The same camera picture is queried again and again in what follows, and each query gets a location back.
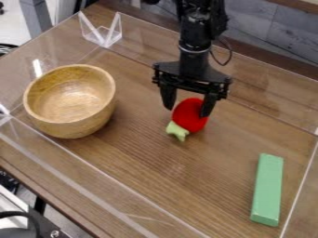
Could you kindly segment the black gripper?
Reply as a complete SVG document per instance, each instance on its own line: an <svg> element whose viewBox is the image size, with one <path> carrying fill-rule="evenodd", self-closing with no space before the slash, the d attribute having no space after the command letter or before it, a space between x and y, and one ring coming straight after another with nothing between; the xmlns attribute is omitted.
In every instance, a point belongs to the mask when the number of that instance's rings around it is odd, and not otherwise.
<svg viewBox="0 0 318 238"><path fill-rule="evenodd" d="M152 82L160 88L164 107L168 110L172 109L178 89L206 94L200 108L200 117L207 117L214 110L218 99L227 98L233 79L211 66L207 66L198 73L182 73L180 63L178 61L156 62L152 64L152 69Z"/></svg>

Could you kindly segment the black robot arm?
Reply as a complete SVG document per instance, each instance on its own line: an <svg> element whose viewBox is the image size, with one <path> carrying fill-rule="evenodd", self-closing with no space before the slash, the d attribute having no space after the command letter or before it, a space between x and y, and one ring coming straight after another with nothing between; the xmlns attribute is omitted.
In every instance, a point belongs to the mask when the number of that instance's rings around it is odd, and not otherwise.
<svg viewBox="0 0 318 238"><path fill-rule="evenodd" d="M199 116L207 117L216 101L227 98L233 79L212 68L208 56L212 42L227 30L224 0L176 0L180 23L179 59L152 64L152 82L160 88L164 107L171 110L176 90L203 94Z"/></svg>

